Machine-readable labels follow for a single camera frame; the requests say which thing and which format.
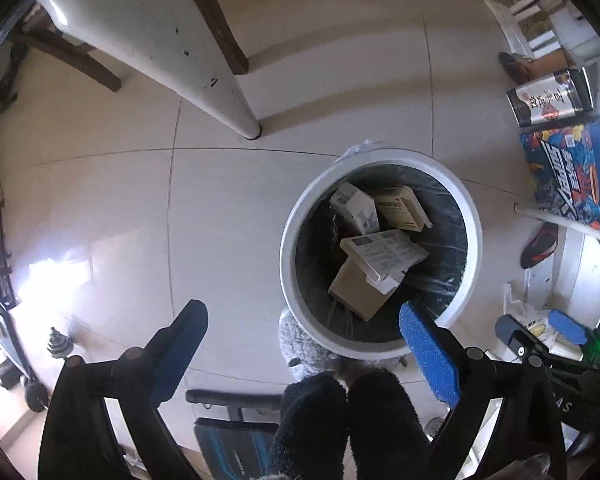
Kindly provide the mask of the yellow brown medicine box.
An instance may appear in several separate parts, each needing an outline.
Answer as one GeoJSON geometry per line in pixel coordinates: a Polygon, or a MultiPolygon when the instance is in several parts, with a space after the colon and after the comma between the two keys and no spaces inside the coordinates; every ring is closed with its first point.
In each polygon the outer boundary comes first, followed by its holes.
{"type": "Polygon", "coordinates": [[[432,222],[414,191],[406,185],[376,190],[372,199],[377,210],[396,229],[422,232],[425,228],[432,228],[432,222]]]}

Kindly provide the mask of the white plastic bag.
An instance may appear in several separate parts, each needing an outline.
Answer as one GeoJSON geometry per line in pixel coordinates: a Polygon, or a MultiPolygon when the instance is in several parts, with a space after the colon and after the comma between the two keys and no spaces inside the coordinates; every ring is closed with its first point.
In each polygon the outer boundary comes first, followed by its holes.
{"type": "Polygon", "coordinates": [[[548,322],[549,310],[538,310],[531,304],[515,299],[512,284],[506,283],[503,287],[503,313],[511,315],[528,332],[538,338],[547,348],[553,347],[558,333],[548,322]]]}

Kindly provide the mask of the white printed medicine box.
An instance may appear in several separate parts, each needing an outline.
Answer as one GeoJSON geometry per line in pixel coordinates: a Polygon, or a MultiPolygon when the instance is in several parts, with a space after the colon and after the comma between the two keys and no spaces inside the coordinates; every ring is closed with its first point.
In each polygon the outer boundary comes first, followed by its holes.
{"type": "Polygon", "coordinates": [[[401,230],[344,238],[339,246],[373,283],[396,272],[406,273],[429,256],[401,230]]]}

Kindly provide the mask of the red black slipper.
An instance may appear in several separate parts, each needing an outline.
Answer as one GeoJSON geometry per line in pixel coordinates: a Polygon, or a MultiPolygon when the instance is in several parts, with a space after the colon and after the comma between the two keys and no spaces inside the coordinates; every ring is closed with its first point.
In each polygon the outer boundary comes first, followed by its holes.
{"type": "Polygon", "coordinates": [[[558,225],[544,222],[520,255],[520,266],[531,269],[554,254],[558,244],[558,225]]]}

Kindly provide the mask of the tan cardboard box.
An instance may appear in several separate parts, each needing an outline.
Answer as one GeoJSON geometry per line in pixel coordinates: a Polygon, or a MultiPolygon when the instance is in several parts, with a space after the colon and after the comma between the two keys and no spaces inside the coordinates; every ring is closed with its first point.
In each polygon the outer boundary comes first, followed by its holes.
{"type": "Polygon", "coordinates": [[[368,322],[398,289],[404,276],[404,272],[398,271],[375,283],[351,258],[347,258],[328,292],[349,311],[368,322]]]}

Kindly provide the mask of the white table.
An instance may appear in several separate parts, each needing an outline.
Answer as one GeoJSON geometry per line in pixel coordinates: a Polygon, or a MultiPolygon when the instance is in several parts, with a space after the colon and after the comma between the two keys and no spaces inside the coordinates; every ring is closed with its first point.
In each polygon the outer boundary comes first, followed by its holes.
{"type": "MultiPolygon", "coordinates": [[[[261,127],[196,0],[38,0],[65,34],[163,84],[253,140],[261,127]]],[[[207,0],[212,6],[216,0],[207,0]]]]}

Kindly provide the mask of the black and silver box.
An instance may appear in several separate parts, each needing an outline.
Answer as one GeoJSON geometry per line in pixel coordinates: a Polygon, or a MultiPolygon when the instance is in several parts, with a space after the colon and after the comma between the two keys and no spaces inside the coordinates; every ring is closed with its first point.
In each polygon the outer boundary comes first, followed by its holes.
{"type": "Polygon", "coordinates": [[[506,92],[520,128],[591,113],[595,107],[597,70],[564,68],[506,92]]]}

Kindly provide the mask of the blue printed carton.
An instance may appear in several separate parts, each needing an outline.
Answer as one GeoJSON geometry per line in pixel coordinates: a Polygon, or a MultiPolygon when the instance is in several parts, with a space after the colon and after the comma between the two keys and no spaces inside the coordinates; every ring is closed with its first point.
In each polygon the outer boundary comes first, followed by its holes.
{"type": "Polygon", "coordinates": [[[540,209],[600,230],[600,122],[520,136],[540,209]]]}

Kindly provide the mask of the white round trash bin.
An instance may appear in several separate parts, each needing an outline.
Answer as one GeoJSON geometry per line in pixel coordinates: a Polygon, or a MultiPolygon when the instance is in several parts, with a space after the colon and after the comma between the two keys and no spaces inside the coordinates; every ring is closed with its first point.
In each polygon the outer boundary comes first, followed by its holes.
{"type": "Polygon", "coordinates": [[[439,325],[450,327],[476,287],[482,246],[475,202],[451,170],[424,154],[365,143],[338,158],[294,204],[280,243],[280,284],[298,324],[327,350],[353,359],[397,359],[410,352],[398,329],[402,302],[419,299],[439,325]],[[370,322],[348,312],[328,293],[346,260],[339,247],[344,223],[329,205],[343,182],[366,192],[405,184],[432,222],[431,228],[412,236],[428,250],[428,259],[413,268],[370,322]]]}

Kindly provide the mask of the dark wooden chair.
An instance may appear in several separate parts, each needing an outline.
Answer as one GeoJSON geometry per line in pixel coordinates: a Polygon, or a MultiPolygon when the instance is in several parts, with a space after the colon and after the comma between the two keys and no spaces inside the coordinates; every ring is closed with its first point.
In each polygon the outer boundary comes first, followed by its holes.
{"type": "MultiPolygon", "coordinates": [[[[248,58],[238,46],[219,1],[194,0],[194,3],[198,6],[232,72],[235,75],[248,73],[248,58]]],[[[9,39],[15,44],[24,44],[28,48],[38,49],[57,58],[112,92],[117,92],[122,87],[118,76],[91,57],[90,53],[94,48],[90,44],[72,44],[65,40],[58,28],[52,29],[52,19],[44,10],[31,9],[28,17],[22,18],[9,34],[9,39]]]]}

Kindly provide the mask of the small white carton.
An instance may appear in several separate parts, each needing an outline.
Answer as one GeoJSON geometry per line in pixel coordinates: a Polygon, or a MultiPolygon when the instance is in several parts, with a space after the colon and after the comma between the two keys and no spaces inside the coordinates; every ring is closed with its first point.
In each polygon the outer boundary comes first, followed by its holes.
{"type": "Polygon", "coordinates": [[[329,203],[358,235],[379,231],[379,219],[374,200],[350,182],[342,182],[332,194],[329,203]]]}

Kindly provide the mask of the grey left slipper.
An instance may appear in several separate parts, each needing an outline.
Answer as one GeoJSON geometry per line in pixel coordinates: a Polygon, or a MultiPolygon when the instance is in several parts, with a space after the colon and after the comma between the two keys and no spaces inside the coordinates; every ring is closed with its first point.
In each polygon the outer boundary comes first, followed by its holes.
{"type": "Polygon", "coordinates": [[[318,344],[285,309],[278,321],[279,349],[296,382],[337,368],[337,357],[318,344]]]}

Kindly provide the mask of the person's black fleece legs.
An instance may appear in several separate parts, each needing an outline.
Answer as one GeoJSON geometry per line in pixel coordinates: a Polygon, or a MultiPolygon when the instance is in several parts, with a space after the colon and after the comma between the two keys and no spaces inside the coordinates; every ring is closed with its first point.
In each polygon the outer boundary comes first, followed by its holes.
{"type": "Polygon", "coordinates": [[[324,372],[288,386],[268,459],[270,479],[342,479],[350,448],[359,479],[413,479],[429,440],[407,392],[373,368],[343,386],[324,372]]]}

